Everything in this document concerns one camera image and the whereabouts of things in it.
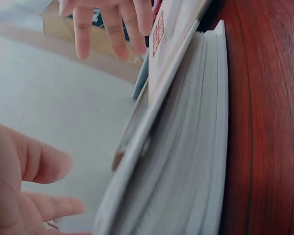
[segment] palm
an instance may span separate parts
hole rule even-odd
[[[0,125],[0,235],[57,235],[44,222],[83,213],[77,199],[22,192],[22,180],[47,184],[71,168],[68,156]]]

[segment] wood grain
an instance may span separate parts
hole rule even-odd
[[[225,21],[229,139],[220,234],[294,234],[294,0],[215,1]]]

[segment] white book cover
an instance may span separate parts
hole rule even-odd
[[[148,96],[153,102],[159,83],[181,47],[194,21],[211,0],[164,0],[149,37]]]

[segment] book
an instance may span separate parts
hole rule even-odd
[[[214,30],[196,32],[208,2],[192,2],[199,15],[192,24],[192,17],[185,20],[177,35],[169,33],[175,31],[172,24],[164,26],[168,33],[161,37],[167,39],[158,39],[159,52],[150,39],[148,77],[118,143],[112,165],[116,172],[95,217],[96,235],[218,233],[228,75],[224,21]],[[165,18],[162,6],[160,21]]]

